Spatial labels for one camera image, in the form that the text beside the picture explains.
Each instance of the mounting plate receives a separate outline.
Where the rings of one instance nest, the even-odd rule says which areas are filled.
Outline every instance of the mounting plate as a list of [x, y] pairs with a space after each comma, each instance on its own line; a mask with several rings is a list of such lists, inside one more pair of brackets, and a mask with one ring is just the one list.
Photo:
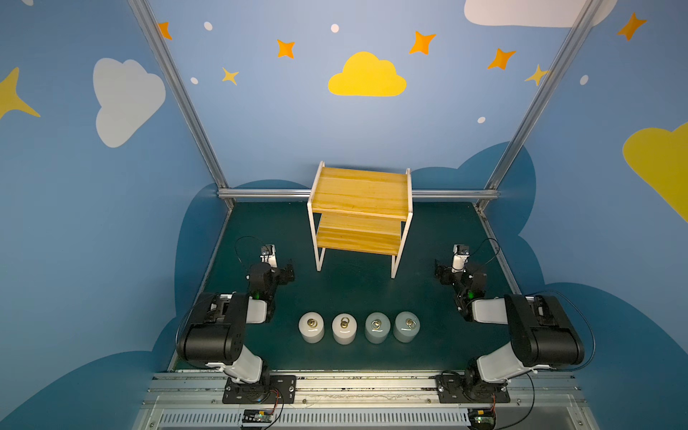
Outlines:
[[297, 377], [294, 375], [270, 375], [270, 385], [260, 384], [236, 384], [231, 378], [227, 378], [222, 394], [222, 402], [226, 405], [274, 405], [276, 394], [271, 389], [276, 389], [282, 395], [280, 403], [294, 403], [294, 392], [297, 388]]
[[440, 403], [492, 403], [492, 395], [495, 395], [496, 403], [509, 403], [511, 401], [508, 391], [502, 391], [497, 385], [493, 389], [483, 391], [485, 397], [472, 399], [466, 396], [463, 390], [462, 375], [436, 375], [435, 384]]

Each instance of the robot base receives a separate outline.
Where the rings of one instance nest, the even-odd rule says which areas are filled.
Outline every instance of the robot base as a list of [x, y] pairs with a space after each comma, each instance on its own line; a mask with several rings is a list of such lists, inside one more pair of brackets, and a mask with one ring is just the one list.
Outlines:
[[463, 375], [441, 374], [435, 376], [440, 403], [509, 403], [511, 401], [505, 384], [486, 383], [480, 379], [475, 361]]
[[270, 370], [263, 363], [263, 371], [258, 382], [253, 384], [237, 384], [227, 378], [222, 402], [226, 405], [247, 405], [261, 403], [275, 404], [277, 395], [271, 389], [279, 391], [282, 403], [294, 403], [294, 393], [297, 387], [295, 375], [270, 375]]

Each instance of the green table surface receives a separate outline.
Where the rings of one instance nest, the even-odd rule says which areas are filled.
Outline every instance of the green table surface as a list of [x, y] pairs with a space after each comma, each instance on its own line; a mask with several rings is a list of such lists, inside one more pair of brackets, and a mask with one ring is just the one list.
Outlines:
[[[391, 257], [327, 250], [322, 271], [315, 268], [313, 243], [304, 202], [238, 203], [229, 219], [205, 291], [245, 292], [246, 267], [259, 262], [260, 242], [237, 238], [252, 235], [274, 244], [279, 267], [294, 264], [296, 281], [279, 286], [275, 316], [269, 323], [246, 326], [246, 342], [253, 354], [271, 369], [291, 370], [402, 370], [463, 369], [470, 358], [488, 354], [508, 342], [505, 325], [467, 323], [453, 302], [453, 289], [433, 275], [433, 261], [451, 264], [452, 246], [466, 244], [475, 252], [487, 237], [469, 203], [415, 203], [396, 279], [390, 279]], [[494, 256], [486, 242], [471, 261], [482, 264]], [[496, 259], [486, 267], [486, 297], [509, 291]], [[365, 338], [363, 324], [372, 312], [382, 312], [394, 324], [408, 310], [420, 319], [420, 331], [410, 343], [392, 333], [381, 344]], [[325, 320], [325, 336], [306, 343], [299, 319], [309, 311]], [[349, 313], [358, 322], [356, 339], [339, 345], [332, 336], [332, 320]], [[176, 368], [190, 368], [178, 362]]]

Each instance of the white cloud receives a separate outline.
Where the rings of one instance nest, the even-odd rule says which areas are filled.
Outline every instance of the white cloud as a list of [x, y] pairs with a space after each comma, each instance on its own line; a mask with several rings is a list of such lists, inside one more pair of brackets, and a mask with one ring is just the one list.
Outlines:
[[96, 130], [108, 147], [122, 146], [165, 101], [165, 84], [134, 60], [101, 58], [93, 70], [100, 103]]
[[[466, 0], [464, 14], [478, 25], [571, 27], [585, 0]], [[602, 0], [593, 19], [597, 25], [614, 9], [616, 0]]]

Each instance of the wooden shelf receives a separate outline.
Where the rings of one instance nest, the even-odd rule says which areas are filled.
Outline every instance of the wooden shelf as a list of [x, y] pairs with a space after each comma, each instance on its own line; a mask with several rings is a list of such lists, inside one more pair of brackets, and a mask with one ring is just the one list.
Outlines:
[[[321, 214], [317, 229], [313, 213]], [[412, 216], [411, 169], [401, 175], [336, 169], [321, 162], [308, 199], [317, 270], [328, 248], [370, 252], [391, 255], [394, 278]]]

